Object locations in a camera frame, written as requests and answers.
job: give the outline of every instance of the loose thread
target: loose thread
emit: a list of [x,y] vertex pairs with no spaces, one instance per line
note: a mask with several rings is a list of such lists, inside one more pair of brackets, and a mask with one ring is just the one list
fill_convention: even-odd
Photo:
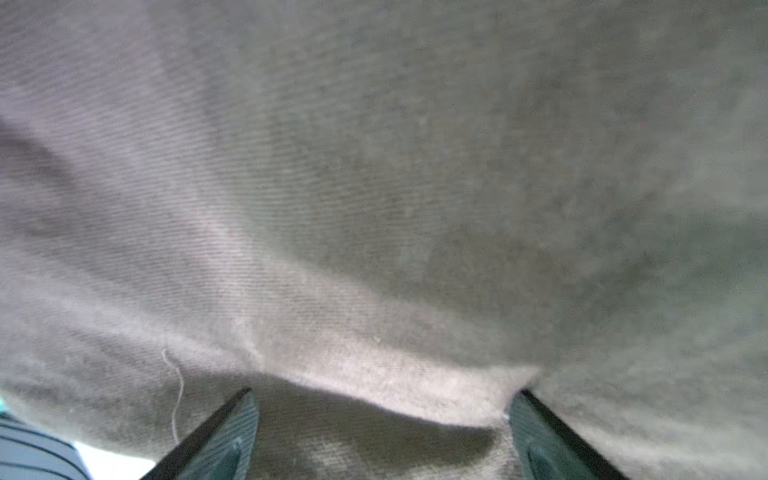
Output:
[[176,405],[174,405],[173,411],[170,413],[170,432],[174,435],[174,442],[176,442],[176,445],[179,444],[179,432],[176,428],[176,413],[178,412],[179,406],[181,405],[181,397],[184,395],[184,376],[181,375],[181,369],[178,365],[171,362],[168,359],[168,350],[163,349],[161,352],[161,355],[163,356],[163,361],[171,367],[172,369],[176,370],[176,375],[179,377],[179,396],[176,398]]

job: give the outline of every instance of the white surface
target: white surface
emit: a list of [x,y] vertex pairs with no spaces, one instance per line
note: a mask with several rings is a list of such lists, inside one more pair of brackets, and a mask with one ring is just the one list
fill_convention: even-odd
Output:
[[76,442],[83,463],[94,480],[138,480],[154,467],[145,458],[127,457]]

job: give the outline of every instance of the fabric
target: fabric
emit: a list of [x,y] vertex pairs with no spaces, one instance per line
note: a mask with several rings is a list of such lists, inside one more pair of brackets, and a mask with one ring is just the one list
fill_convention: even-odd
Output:
[[534,393],[630,478],[768,478],[768,10],[4,0],[0,395],[253,478],[518,478]]

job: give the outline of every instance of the ribbed fabric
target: ribbed fabric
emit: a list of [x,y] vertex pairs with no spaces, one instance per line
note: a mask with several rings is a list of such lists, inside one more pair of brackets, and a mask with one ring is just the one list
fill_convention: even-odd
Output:
[[768,478],[768,12],[6,1],[0,394],[253,478],[514,478],[536,395],[631,478]]

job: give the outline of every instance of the gray fabric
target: gray fabric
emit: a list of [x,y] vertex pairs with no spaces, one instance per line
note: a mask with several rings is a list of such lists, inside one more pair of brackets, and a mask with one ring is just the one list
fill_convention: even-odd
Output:
[[768,478],[768,11],[0,3],[0,394],[254,478],[514,478],[523,385],[632,478]]

